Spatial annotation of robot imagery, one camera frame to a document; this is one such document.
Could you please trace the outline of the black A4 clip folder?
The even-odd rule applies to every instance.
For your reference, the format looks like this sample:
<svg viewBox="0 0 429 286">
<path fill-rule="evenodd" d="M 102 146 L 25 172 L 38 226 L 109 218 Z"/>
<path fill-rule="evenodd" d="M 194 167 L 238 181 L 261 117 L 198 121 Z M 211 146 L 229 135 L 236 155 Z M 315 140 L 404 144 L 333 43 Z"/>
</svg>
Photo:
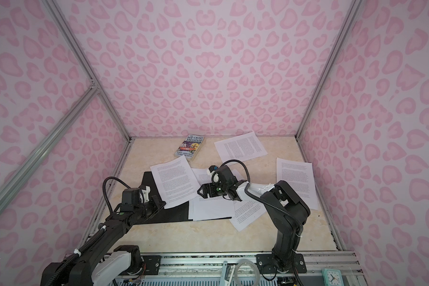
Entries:
<svg viewBox="0 0 429 286">
<path fill-rule="evenodd" d="M 160 194 L 158 193 L 157 186 L 151 172 L 145 172 L 143 174 L 141 185 L 137 188 L 140 189 L 141 186 L 149 186 L 151 188 L 150 198 L 152 195 L 157 195 L 161 198 Z M 189 202 L 186 202 L 180 206 L 177 206 L 171 209 L 162 209 L 157 214 L 146 214 L 146 218 L 144 220 L 138 219 L 137 216 L 133 214 L 131 221 L 133 222 L 134 225 L 164 224 L 164 223 L 193 221 L 188 219 L 188 212 L 189 212 Z"/>
</svg>

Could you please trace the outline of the printed sheet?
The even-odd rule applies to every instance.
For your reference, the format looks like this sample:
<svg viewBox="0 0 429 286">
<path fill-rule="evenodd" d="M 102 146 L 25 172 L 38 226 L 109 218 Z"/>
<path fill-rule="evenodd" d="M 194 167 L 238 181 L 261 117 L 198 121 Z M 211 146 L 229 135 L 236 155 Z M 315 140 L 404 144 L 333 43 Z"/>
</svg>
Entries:
<svg viewBox="0 0 429 286">
<path fill-rule="evenodd" d="M 225 219 L 234 216 L 234 204 L 222 196 L 204 199 L 195 192 L 196 197 L 189 201 L 188 219 L 193 221 Z"/>
<path fill-rule="evenodd" d="M 230 222 L 234 228 L 241 232 L 256 219 L 266 213 L 266 209 L 262 203 L 257 201 L 234 201 L 234 215 Z"/>
<path fill-rule="evenodd" d="M 200 184 L 184 156 L 151 167 L 164 209 L 180 206 L 198 196 Z"/>
<path fill-rule="evenodd" d="M 312 210 L 319 210 L 311 163 L 276 159 L 277 181 L 286 181 Z"/>
<path fill-rule="evenodd" d="M 215 142 L 214 146 L 222 162 L 233 159 L 244 162 L 268 154 L 254 132 Z"/>
</svg>

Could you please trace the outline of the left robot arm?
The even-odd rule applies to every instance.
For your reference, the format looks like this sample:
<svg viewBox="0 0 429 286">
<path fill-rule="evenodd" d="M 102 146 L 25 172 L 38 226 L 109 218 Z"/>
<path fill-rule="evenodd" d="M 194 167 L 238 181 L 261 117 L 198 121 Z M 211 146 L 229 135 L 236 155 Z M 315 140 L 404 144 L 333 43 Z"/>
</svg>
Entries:
<svg viewBox="0 0 429 286">
<path fill-rule="evenodd" d="M 108 285 L 122 273 L 143 274 L 145 262 L 137 245 L 123 245 L 105 258 L 108 251 L 135 225 L 143 224 L 164 209 L 157 195 L 140 188 L 125 189 L 122 202 L 99 226 L 98 231 L 62 262 L 50 263 L 43 271 L 42 286 Z"/>
</svg>

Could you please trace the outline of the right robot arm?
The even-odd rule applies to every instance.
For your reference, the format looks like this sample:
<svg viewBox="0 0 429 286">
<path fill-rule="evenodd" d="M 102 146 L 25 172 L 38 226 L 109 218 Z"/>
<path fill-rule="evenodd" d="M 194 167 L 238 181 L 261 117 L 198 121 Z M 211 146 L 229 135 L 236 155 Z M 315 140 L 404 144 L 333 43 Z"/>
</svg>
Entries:
<svg viewBox="0 0 429 286">
<path fill-rule="evenodd" d="M 276 243 L 272 249 L 275 267 L 280 272 L 297 270 L 300 266 L 297 248 L 303 226 L 311 214 L 310 208 L 286 181 L 254 184 L 250 182 L 249 171 L 245 173 L 246 179 L 238 179 L 227 164 L 212 165 L 207 169 L 210 182 L 202 185 L 197 194 L 204 199 L 222 197 L 264 205 L 277 229 Z"/>
</svg>

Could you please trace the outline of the colourful paperback book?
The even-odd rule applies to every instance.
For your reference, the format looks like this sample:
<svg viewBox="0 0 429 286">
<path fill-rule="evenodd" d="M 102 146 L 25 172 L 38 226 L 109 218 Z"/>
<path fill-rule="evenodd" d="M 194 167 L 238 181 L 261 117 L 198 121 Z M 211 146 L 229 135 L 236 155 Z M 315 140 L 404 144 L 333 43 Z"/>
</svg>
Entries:
<svg viewBox="0 0 429 286">
<path fill-rule="evenodd" d="M 178 149 L 175 151 L 174 156 L 185 157 L 188 161 L 192 161 L 199 152 L 200 147 L 204 143 L 204 136 L 190 134 L 181 143 Z"/>
</svg>

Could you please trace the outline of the clear tube coil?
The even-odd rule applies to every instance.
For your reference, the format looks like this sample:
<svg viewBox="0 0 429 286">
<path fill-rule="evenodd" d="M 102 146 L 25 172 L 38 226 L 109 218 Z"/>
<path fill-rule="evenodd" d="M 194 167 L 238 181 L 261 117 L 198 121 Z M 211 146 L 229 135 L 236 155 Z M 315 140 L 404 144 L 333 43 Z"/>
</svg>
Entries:
<svg viewBox="0 0 429 286">
<path fill-rule="evenodd" d="M 234 266 L 232 280 L 236 286 L 244 286 L 244 281 L 250 286 L 260 284 L 260 271 L 255 263 L 248 259 L 240 259 Z"/>
</svg>

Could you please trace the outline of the teal alarm clock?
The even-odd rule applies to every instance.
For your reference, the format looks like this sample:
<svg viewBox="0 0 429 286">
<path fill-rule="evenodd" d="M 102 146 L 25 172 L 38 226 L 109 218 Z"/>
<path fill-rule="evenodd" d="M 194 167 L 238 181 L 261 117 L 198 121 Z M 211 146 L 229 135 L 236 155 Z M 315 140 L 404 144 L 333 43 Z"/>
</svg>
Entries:
<svg viewBox="0 0 429 286">
<path fill-rule="evenodd" d="M 344 286 L 342 272 L 338 269 L 325 268 L 322 270 L 322 276 L 325 286 Z"/>
</svg>

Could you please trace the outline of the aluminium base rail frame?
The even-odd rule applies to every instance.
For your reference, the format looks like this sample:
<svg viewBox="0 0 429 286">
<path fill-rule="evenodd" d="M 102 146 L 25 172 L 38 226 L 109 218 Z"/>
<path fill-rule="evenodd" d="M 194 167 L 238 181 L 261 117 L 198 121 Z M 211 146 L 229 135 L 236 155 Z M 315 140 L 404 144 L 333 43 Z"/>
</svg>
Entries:
<svg viewBox="0 0 429 286">
<path fill-rule="evenodd" d="M 240 259 L 255 263 L 259 286 L 324 286 L 322 270 L 338 269 L 345 286 L 365 286 L 359 261 L 350 251 L 303 251 L 297 273 L 280 272 L 268 252 L 141 253 L 143 274 L 122 273 L 101 286 L 235 286 L 232 275 Z"/>
</svg>

